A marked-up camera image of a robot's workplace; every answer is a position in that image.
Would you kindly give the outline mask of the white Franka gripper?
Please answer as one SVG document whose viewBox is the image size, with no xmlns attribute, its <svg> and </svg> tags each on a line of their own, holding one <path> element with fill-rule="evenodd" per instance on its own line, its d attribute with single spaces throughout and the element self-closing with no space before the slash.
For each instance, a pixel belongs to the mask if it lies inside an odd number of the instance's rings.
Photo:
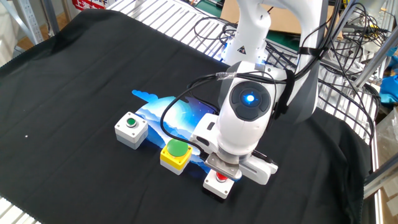
<svg viewBox="0 0 398 224">
<path fill-rule="evenodd" d="M 244 124 L 243 121 L 236 128 L 229 127 L 221 123 L 219 116 L 207 113 L 195 127 L 190 140 L 208 154 L 204 163 L 209 168 L 232 180 L 245 176 L 265 185 L 278 166 L 255 151 L 258 135 L 246 131 Z"/>
</svg>

